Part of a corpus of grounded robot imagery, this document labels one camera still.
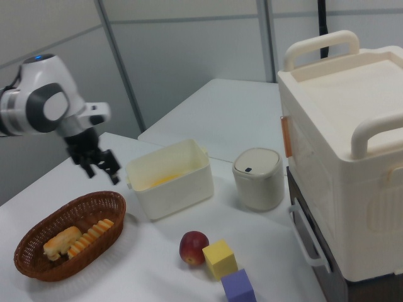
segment purple cube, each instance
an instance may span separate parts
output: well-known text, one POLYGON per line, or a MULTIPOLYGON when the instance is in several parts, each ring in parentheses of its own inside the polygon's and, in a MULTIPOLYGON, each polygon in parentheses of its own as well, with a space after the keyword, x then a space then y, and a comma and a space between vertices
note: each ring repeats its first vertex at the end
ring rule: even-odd
POLYGON ((221 278, 228 302, 256 302, 252 284, 241 269, 221 278))

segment bread roll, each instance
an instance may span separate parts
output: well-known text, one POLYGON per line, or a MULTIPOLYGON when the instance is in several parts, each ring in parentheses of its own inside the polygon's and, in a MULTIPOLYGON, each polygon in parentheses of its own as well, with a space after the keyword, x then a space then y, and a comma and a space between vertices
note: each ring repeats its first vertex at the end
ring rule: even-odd
POLYGON ((71 248, 67 251, 69 259, 82 252, 88 245, 93 243, 98 237, 104 234, 107 229, 112 227, 113 222, 109 219, 100 220, 96 225, 88 230, 81 238, 71 245, 71 248))
POLYGON ((80 230, 76 226, 66 228, 63 232, 60 232, 43 245, 44 254, 51 261, 59 259, 60 254, 65 255, 70 249, 70 246, 80 238, 81 235, 80 230))

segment apple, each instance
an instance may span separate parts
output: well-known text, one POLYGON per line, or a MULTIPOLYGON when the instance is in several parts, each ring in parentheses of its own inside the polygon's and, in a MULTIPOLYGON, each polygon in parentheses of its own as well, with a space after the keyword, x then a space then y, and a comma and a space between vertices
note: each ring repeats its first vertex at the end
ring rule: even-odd
POLYGON ((179 255, 183 261, 191 266, 199 266, 206 261, 203 249, 208 244, 208 238, 202 232, 190 231, 182 237, 179 245, 179 255))

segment wicker basket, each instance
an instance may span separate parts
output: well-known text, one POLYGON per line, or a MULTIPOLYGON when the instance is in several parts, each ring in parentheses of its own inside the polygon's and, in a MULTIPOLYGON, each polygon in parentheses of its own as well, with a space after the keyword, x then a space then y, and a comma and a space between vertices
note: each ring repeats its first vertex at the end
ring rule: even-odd
POLYGON ((71 201, 24 236, 14 253, 17 270, 42 281, 60 281, 71 277, 116 241, 123 230, 125 212, 126 202, 116 192, 95 192, 71 201), (104 218, 113 221, 114 225, 72 259, 63 256, 52 262, 43 254, 43 245, 66 228, 74 225, 86 233, 92 225, 104 218))

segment toy block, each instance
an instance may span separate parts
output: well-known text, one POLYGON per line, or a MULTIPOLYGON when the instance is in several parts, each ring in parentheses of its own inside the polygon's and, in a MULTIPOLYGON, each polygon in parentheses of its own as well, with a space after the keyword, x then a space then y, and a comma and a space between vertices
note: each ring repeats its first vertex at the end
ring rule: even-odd
POLYGON ((224 239, 221 239, 203 249, 207 267, 216 280, 238 271, 235 255, 224 239))
POLYGON ((228 302, 256 302, 252 284, 244 269, 224 276, 221 282, 228 302))

